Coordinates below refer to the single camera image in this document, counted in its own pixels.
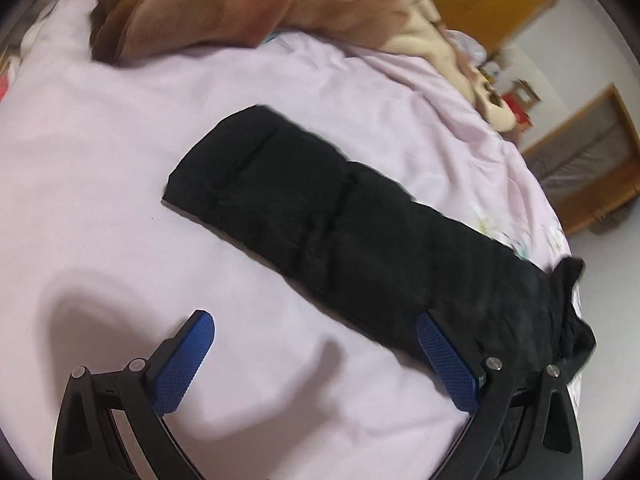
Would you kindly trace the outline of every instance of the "beige blanket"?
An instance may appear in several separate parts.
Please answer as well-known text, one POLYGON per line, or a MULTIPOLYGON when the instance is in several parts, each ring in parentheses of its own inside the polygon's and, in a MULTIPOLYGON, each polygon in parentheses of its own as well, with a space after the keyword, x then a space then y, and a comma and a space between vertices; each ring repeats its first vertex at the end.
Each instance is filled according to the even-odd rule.
POLYGON ((198 43, 258 46, 276 28, 425 57, 497 131, 515 118, 438 26, 431 0, 98 0, 90 43, 116 64, 198 43))

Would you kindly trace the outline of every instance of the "black fabric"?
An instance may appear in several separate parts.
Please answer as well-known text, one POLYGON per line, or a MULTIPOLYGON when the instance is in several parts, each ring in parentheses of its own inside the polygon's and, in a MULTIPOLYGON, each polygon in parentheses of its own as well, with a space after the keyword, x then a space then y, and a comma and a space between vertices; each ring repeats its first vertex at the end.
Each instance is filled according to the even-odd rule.
MULTIPOLYGON (((500 356, 520 388, 547 364, 594 348, 571 303, 581 260, 566 258, 546 274, 268 108, 223 120, 171 174, 164 199, 420 361, 416 320, 432 308, 481 355, 500 356)), ((519 413, 505 423, 488 478, 502 465, 519 413)))

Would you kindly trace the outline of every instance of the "blue textured pad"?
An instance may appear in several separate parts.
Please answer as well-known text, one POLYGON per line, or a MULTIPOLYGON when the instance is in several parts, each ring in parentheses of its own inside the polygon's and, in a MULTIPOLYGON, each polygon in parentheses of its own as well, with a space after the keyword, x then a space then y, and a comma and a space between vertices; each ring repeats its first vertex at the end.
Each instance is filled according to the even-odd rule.
POLYGON ((456 408, 473 415, 478 409, 478 380, 427 313, 418 317, 418 342, 456 408))
POLYGON ((211 314, 203 312, 158 374, 154 384, 154 410, 159 416, 178 409, 216 333, 211 314))

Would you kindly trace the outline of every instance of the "bed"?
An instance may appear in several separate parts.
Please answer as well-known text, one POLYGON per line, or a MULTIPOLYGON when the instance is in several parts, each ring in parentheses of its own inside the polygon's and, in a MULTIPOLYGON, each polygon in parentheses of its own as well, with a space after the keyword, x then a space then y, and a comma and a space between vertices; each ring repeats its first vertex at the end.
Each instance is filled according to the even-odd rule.
POLYGON ((113 68, 90 60, 93 6, 58 2, 0 104, 0 426, 27 471, 50 478, 74 367, 148 356, 200 308, 216 343, 168 423, 206 478, 428 478, 466 422, 434 374, 162 192, 220 120, 265 104, 549 269, 569 247, 516 147, 422 59, 287 32, 113 68))

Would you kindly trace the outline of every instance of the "silver bolt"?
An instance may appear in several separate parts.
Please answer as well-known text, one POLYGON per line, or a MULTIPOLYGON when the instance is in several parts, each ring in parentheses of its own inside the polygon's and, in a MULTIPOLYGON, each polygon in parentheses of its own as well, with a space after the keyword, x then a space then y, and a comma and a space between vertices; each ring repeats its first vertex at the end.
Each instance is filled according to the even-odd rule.
POLYGON ((144 359, 133 359, 132 362, 129 363, 129 370, 132 372, 139 372, 143 370, 146 366, 146 361, 144 359))
POLYGON ((486 367, 489 368, 489 370, 494 370, 496 372, 502 370, 502 361, 500 361, 500 359, 498 359, 497 357, 489 357, 485 361, 485 363, 486 367))
POLYGON ((78 367, 74 368, 73 370, 71 370, 71 376, 74 379, 79 379, 80 377, 82 377, 84 375, 85 372, 86 372, 86 369, 83 366, 78 366, 78 367))
POLYGON ((556 365, 547 365, 546 366, 546 373, 548 373, 552 377, 559 377, 560 376, 560 368, 558 368, 556 365))

